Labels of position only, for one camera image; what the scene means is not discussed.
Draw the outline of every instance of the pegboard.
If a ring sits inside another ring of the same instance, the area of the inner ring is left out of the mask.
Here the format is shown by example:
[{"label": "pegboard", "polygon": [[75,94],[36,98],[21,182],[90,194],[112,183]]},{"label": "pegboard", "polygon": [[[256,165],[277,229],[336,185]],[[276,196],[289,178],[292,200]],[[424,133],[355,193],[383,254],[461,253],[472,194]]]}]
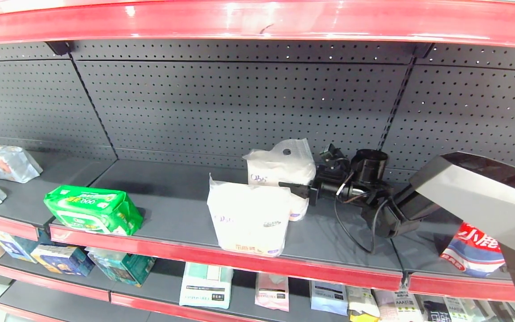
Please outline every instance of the pegboard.
[{"label": "pegboard", "polygon": [[438,43],[416,64],[515,69],[515,48]]},{"label": "pegboard", "polygon": [[415,45],[374,41],[128,39],[77,41],[77,60],[408,64]]},{"label": "pegboard", "polygon": [[407,68],[128,61],[77,66],[115,148],[228,157],[302,137],[315,152],[331,142],[349,155],[378,148]]},{"label": "pegboard", "polygon": [[458,150],[515,165],[515,71],[414,68],[384,143],[388,166],[418,170]]},{"label": "pegboard", "polygon": [[69,59],[68,55],[55,55],[44,42],[6,43],[0,45],[0,61]]}]

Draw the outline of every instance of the blue product box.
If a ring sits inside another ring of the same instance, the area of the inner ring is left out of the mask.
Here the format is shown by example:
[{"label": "blue product box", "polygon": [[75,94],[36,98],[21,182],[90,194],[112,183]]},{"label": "blue product box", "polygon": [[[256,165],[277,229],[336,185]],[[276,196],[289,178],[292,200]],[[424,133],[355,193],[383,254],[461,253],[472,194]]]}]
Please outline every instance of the blue product box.
[{"label": "blue product box", "polygon": [[13,258],[22,259],[31,263],[37,263],[30,254],[39,245],[53,245],[51,239],[43,230],[39,229],[39,240],[32,241],[25,238],[0,232],[0,245]]}]

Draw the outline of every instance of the red shelf edge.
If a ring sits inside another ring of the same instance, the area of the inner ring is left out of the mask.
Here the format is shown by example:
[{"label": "red shelf edge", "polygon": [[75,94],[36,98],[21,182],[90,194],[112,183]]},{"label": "red shelf edge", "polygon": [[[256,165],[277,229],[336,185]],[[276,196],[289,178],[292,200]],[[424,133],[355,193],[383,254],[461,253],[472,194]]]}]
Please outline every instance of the red shelf edge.
[{"label": "red shelf edge", "polygon": [[0,232],[33,241],[39,239],[39,231],[35,226],[3,217],[0,217]]},{"label": "red shelf edge", "polygon": [[49,227],[51,229],[51,239],[55,242],[99,247],[177,261],[221,265],[248,271],[266,271],[300,279],[321,280],[389,291],[398,291],[402,279],[400,271],[379,271],[377,269],[345,267],[281,257],[258,257],[166,241],[92,234],[54,224],[49,225]]},{"label": "red shelf edge", "polygon": [[84,285],[78,285],[74,283],[68,283],[65,281],[59,281],[50,279],[49,277],[39,276],[25,271],[19,271],[9,267],[0,265],[0,275],[8,277],[9,279],[22,281],[29,284],[34,284],[40,287],[50,288],[57,291],[71,293],[74,295],[80,295],[84,297],[95,298],[97,300],[109,301],[109,291],[103,289],[97,289],[87,287]]},{"label": "red shelf edge", "polygon": [[64,322],[62,320],[57,320],[56,318],[50,318],[48,316],[29,312],[26,310],[21,310],[18,308],[14,308],[13,306],[1,304],[1,303],[0,303],[0,310],[7,312],[8,314],[10,314],[12,316],[19,316],[20,318],[26,318],[27,320],[33,320],[36,322]]},{"label": "red shelf edge", "polygon": [[424,295],[515,302],[515,287],[512,281],[481,280],[428,273],[411,274],[409,278],[409,292]]},{"label": "red shelf edge", "polygon": [[172,316],[179,316],[181,318],[189,318],[191,320],[202,322],[257,322],[253,318],[242,318],[240,316],[233,316],[228,314],[220,314],[203,309],[196,309],[187,306],[179,306],[165,302],[148,300],[146,298],[139,298],[129,295],[118,293],[111,293],[111,302],[113,304],[128,306],[130,308],[149,310],[151,312],[158,312]]}]

